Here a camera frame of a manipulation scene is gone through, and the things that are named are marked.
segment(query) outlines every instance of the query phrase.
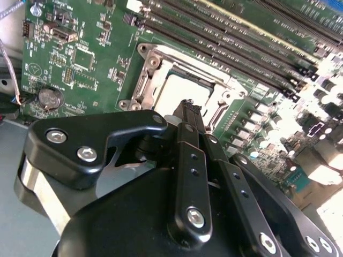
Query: wire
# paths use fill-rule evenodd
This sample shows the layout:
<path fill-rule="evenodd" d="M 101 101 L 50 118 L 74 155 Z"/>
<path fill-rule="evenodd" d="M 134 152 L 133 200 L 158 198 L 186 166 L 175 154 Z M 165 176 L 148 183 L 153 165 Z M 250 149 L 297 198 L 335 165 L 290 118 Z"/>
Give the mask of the wire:
<path fill-rule="evenodd" d="M 15 2 L 10 7 L 5 9 L 4 11 L 0 12 L 0 20 L 5 18 L 6 16 L 10 15 L 12 12 L 16 11 L 20 7 L 22 7 L 25 4 L 25 0 Z"/>
<path fill-rule="evenodd" d="M 267 32 L 267 31 L 265 31 L 265 30 L 259 28 L 258 26 L 256 26 L 256 25 L 254 25 L 254 24 L 248 22 L 247 20 L 242 19 L 242 18 L 239 17 L 239 16 L 237 16 L 237 15 L 235 15 L 235 14 L 233 14 L 233 13 L 227 11 L 227 10 L 225 10 L 224 8 L 218 6 L 218 5 L 214 4 L 214 3 L 211 3 L 211 2 L 208 1 L 208 0 L 193 0 L 193 1 L 194 1 L 194 2 L 203 3 L 203 4 L 205 4 L 205 5 L 209 6 L 209 7 L 211 7 L 212 9 L 215 9 L 216 11 L 218 11 L 218 12 L 220 12 L 220 13 L 223 13 L 223 14 L 225 14 L 225 15 L 227 15 L 227 16 L 232 17 L 232 18 L 235 19 L 235 20 L 238 20 L 238 21 L 241 22 L 242 24 L 244 24 L 244 25 L 246 25 L 246 26 L 252 28 L 253 30 L 255 30 L 255 31 L 259 32 L 259 33 L 262 33 L 263 35 L 269 37 L 270 39 L 279 41 L 279 42 L 282 43 L 284 46 L 289 47 L 289 48 L 293 49 L 294 51 L 296 51 L 296 52 L 298 52 L 298 53 L 300 53 L 300 54 L 306 56 L 307 58 L 309 58 L 311 61 L 314 61 L 315 63 L 318 63 L 318 61 L 319 61 L 319 60 L 318 60 L 316 57 L 314 57 L 313 55 L 311 55 L 311 54 L 309 54 L 309 53 L 307 53 L 307 52 L 301 50 L 301 49 L 298 48 L 298 47 L 295 47 L 294 45 L 292 45 L 292 44 L 286 42 L 285 40 L 283 40 L 283 39 L 281 39 L 281 38 L 279 38 L 279 37 L 277 37 L 277 36 L 274 36 L 273 34 L 271 34 L 271 33 Z"/>
<path fill-rule="evenodd" d="M 22 7 L 25 4 L 26 0 L 20 0 L 18 2 L 15 2 L 14 4 L 12 4 L 10 7 L 8 7 L 7 9 L 5 9 L 4 11 L 0 12 L 0 20 L 2 20 L 3 18 L 5 18 L 6 16 L 10 15 L 12 12 L 16 11 L 17 9 L 19 9 L 20 7 Z M 16 73 L 14 71 L 13 68 L 13 64 L 11 62 L 11 59 L 9 58 L 6 49 L 5 49 L 5 45 L 2 42 L 2 40 L 0 39 L 0 52 L 2 53 L 2 55 L 5 58 L 5 62 L 7 64 L 7 67 L 10 71 L 10 75 L 11 75 L 11 79 L 14 83 L 14 93 L 16 95 L 16 100 L 17 103 L 19 105 L 21 105 L 20 103 L 20 90 L 19 90 L 19 86 L 18 86 L 18 82 L 17 82 L 17 77 L 16 77 Z"/>
<path fill-rule="evenodd" d="M 5 58 L 5 62 L 7 64 L 7 67 L 10 71 L 10 75 L 11 75 L 11 79 L 14 83 L 14 93 L 16 95 L 16 100 L 17 100 L 17 103 L 19 105 L 21 105 L 20 103 L 20 91 L 19 91 L 19 86 L 18 86 L 18 82 L 17 82 L 17 77 L 16 77 L 16 73 L 14 71 L 14 68 L 13 68 L 13 64 L 11 62 L 11 59 L 9 58 L 9 56 L 7 55 L 6 53 L 6 50 L 5 50 L 5 45 L 4 43 L 2 42 L 2 40 L 0 39 L 0 52 L 2 52 L 2 55 L 4 56 Z"/>

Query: cable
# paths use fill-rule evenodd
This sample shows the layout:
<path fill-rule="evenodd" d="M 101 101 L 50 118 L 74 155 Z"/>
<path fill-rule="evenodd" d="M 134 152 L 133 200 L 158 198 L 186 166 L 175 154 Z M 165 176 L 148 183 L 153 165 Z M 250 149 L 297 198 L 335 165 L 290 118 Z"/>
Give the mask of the cable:
<path fill-rule="evenodd" d="M 0 12 L 0 20 L 5 18 L 6 16 L 10 15 L 12 12 L 16 11 L 17 9 L 22 7 L 24 4 L 25 4 L 25 0 L 21 0 L 21 1 L 15 2 L 10 7 L 8 7 L 6 10 Z M 14 71 L 11 59 L 7 55 L 7 52 L 6 52 L 6 49 L 5 49 L 5 45 L 4 45 L 4 43 L 2 42 L 1 39 L 0 39 L 0 52 L 2 53 L 2 55 L 5 58 L 5 62 L 7 64 L 7 67 L 9 69 L 9 71 L 10 71 L 11 79 L 12 79 L 12 81 L 14 83 L 14 93 L 16 95 L 17 103 L 19 105 L 21 105 L 21 103 L 20 103 L 20 90 L 19 90 L 19 86 L 18 86 L 18 82 L 17 82 L 16 73 Z"/>
<path fill-rule="evenodd" d="M 22 7 L 25 4 L 25 0 L 15 2 L 10 7 L 5 9 L 4 11 L 0 12 L 0 20 L 5 18 L 6 16 L 10 15 L 12 12 L 16 11 L 20 7 Z"/>
<path fill-rule="evenodd" d="M 19 91 L 19 86 L 18 86 L 18 82 L 17 82 L 17 78 L 16 78 L 16 73 L 14 71 L 11 59 L 9 58 L 9 56 L 6 53 L 5 45 L 4 45 L 4 43 L 2 42 L 1 39 L 0 39 L 0 52 L 2 52 L 2 55 L 5 58 L 5 62 L 7 64 L 7 67 L 9 68 L 11 79 L 12 79 L 12 81 L 14 83 L 14 93 L 16 95 L 17 103 L 19 105 L 21 105 L 21 103 L 20 103 L 20 91 Z"/>

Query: cpu socket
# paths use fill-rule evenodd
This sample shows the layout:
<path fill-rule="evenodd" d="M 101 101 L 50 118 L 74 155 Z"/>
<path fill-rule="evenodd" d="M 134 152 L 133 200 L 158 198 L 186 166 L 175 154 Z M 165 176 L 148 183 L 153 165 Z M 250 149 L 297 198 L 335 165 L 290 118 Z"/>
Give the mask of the cpu socket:
<path fill-rule="evenodd" d="M 232 102 L 248 95 L 227 73 L 168 46 L 142 43 L 138 52 L 145 63 L 132 98 L 119 102 L 122 110 L 172 115 L 182 100 L 192 99 L 202 107 L 204 125 L 212 132 Z"/>

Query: motherboard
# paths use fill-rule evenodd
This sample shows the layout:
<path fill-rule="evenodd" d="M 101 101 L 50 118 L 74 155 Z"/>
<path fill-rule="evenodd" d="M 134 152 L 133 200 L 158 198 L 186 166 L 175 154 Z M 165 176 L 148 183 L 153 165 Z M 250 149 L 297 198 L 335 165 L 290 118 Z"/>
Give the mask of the motherboard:
<path fill-rule="evenodd" d="M 21 115 L 165 116 L 192 99 L 228 156 L 300 191 L 319 180 L 301 153 L 343 120 L 342 27 L 317 0 L 30 0 Z M 320 183 L 338 183 L 317 148 L 332 170 Z"/>

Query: robotic arm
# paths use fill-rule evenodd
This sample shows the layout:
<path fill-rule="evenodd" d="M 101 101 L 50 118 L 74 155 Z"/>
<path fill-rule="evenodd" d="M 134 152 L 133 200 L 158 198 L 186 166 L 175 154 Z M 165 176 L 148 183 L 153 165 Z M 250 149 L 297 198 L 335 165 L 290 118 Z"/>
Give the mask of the robotic arm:
<path fill-rule="evenodd" d="M 245 156 L 228 160 L 199 107 L 184 100 L 172 120 L 144 110 L 31 126 L 15 190 L 61 235 L 54 256 L 341 256 Z M 110 157 L 156 165 L 98 199 Z"/>

